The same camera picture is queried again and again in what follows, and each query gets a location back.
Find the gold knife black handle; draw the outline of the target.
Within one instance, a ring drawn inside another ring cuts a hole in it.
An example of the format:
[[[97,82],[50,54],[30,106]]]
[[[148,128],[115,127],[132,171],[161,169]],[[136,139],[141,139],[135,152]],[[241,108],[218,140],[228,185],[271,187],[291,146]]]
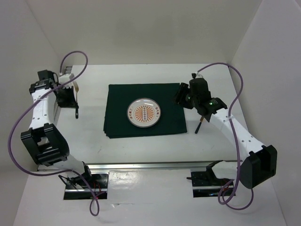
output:
[[[198,134],[199,129],[200,129],[201,125],[202,125],[203,120],[204,120],[204,117],[202,116],[202,117],[200,118],[199,124],[198,124],[198,126],[197,126],[197,128],[196,128],[196,130],[195,130],[195,134]]]

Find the gold fork black handle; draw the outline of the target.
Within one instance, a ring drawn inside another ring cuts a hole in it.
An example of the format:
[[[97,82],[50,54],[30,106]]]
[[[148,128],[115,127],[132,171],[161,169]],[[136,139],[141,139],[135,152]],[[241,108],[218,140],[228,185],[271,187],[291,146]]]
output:
[[[79,86],[76,81],[73,82],[74,91],[75,91],[75,101],[76,101],[76,107],[75,107],[75,118],[79,118],[79,105],[78,105],[78,92],[79,92]]]

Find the dark green cloth napkin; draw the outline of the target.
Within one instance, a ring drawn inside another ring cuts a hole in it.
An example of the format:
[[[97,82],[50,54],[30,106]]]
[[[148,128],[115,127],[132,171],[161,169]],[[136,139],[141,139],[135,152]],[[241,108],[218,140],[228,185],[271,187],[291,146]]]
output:
[[[110,84],[103,130],[109,138],[149,137],[186,133],[184,110],[173,102],[179,83]],[[161,109],[159,121],[149,128],[133,125],[127,109],[140,98],[154,100]]]

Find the orange sunburst patterned plate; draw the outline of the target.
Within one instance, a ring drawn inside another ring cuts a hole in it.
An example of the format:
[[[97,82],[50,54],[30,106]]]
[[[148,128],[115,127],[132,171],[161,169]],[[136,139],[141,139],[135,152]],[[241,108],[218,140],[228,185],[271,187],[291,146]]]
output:
[[[154,126],[161,117],[161,108],[157,102],[149,98],[133,101],[127,108],[127,118],[131,124],[139,128]]]

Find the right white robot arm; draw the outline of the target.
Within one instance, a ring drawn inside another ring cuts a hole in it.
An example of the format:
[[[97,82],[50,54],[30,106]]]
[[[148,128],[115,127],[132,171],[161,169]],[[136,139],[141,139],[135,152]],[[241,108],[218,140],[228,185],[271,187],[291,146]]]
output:
[[[238,162],[216,161],[207,166],[205,179],[209,184],[215,185],[221,179],[237,179],[244,187],[252,189],[275,175],[277,151],[274,146],[266,146],[252,136],[220,98],[211,96],[205,79],[181,83],[174,102],[184,108],[196,108],[198,114],[239,148]]]

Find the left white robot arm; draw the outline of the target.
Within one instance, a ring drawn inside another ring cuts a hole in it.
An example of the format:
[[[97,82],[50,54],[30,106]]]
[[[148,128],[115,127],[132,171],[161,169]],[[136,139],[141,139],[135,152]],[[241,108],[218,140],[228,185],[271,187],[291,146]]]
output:
[[[93,183],[90,169],[71,155],[66,139],[55,126],[57,107],[79,109],[74,94],[78,85],[68,82],[74,75],[67,73],[55,79],[54,72],[43,70],[38,77],[29,88],[35,106],[31,124],[21,133],[21,141],[37,165],[68,170],[67,184],[88,188]]]

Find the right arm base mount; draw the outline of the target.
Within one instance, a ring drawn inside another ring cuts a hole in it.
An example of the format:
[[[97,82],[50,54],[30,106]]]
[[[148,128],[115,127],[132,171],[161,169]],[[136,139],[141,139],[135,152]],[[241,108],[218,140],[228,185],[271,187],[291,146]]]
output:
[[[215,161],[206,166],[205,171],[191,172],[187,180],[192,183],[193,197],[217,197],[222,186],[228,183],[228,178],[219,179],[215,176],[212,168],[221,161]]]

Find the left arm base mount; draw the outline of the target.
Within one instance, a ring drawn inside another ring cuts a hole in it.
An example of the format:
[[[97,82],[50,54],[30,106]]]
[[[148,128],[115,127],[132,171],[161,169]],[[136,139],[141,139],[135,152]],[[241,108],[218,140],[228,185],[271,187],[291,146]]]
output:
[[[90,189],[81,178],[76,177],[71,179],[62,175],[59,175],[58,177],[65,184],[64,200],[93,199]],[[108,180],[108,173],[92,174],[89,179],[86,179],[96,198],[99,200],[107,199]]]

